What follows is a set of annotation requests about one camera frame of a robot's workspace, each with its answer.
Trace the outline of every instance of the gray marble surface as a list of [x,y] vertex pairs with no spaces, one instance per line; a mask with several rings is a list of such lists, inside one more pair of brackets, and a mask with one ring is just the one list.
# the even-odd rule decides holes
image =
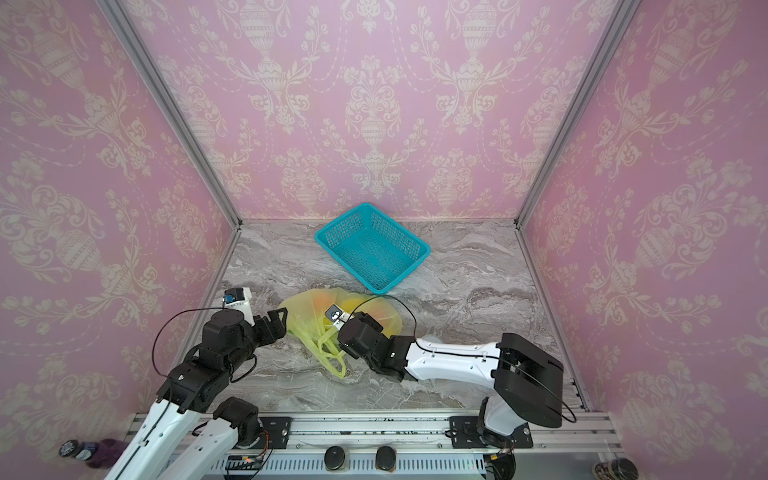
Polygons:
[[[417,336],[432,334],[444,343],[474,344],[513,332],[562,358],[511,221],[403,225],[432,247],[425,262],[389,292],[417,316]],[[310,288],[340,286],[368,293],[315,243],[314,233],[321,226],[282,222],[243,226],[220,293],[231,286],[248,286],[254,314],[277,308],[284,299]],[[403,332],[410,334],[410,315],[397,307],[403,317]],[[478,408],[490,393],[479,386],[447,380],[393,382],[371,372],[361,359],[348,356],[347,375],[338,379],[290,335],[258,349],[257,355],[256,370],[227,387],[218,401],[239,396],[263,411]],[[570,382],[567,378],[564,396],[574,405]]]

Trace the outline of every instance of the yellow plastic bag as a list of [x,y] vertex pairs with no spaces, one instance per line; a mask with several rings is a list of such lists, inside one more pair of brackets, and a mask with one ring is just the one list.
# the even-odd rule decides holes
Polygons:
[[[346,375],[345,353],[339,348],[337,339],[339,331],[326,318],[326,310],[336,304],[345,312],[352,312],[360,303],[371,298],[371,295],[350,293],[343,288],[315,288],[298,293],[280,304],[280,308],[288,309],[286,327],[288,333],[299,337],[304,346],[317,357],[333,375],[343,378]],[[384,335],[398,335],[402,329],[402,318],[397,310],[384,298],[375,298],[359,310],[368,313],[384,327]],[[331,363],[339,364],[336,368]]]

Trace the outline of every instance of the basket bottom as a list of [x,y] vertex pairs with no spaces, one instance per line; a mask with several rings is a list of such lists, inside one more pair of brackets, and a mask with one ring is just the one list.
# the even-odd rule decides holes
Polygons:
[[377,290],[389,285],[414,262],[369,228],[344,240],[333,252]]

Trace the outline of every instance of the pink wall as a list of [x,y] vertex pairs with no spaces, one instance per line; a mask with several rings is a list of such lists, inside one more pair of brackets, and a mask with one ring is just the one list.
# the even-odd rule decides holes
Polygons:
[[768,478],[767,16],[641,3],[526,231],[647,478]]
[[0,45],[0,476],[97,478],[58,446],[147,408],[231,229],[92,0],[0,2]]
[[515,217],[615,0],[123,0],[244,218]]

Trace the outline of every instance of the turquoise plastic basket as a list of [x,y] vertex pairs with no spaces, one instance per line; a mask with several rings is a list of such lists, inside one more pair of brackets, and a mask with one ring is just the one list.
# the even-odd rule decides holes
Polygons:
[[432,252],[371,204],[360,204],[315,233],[315,241],[378,295],[389,292]]

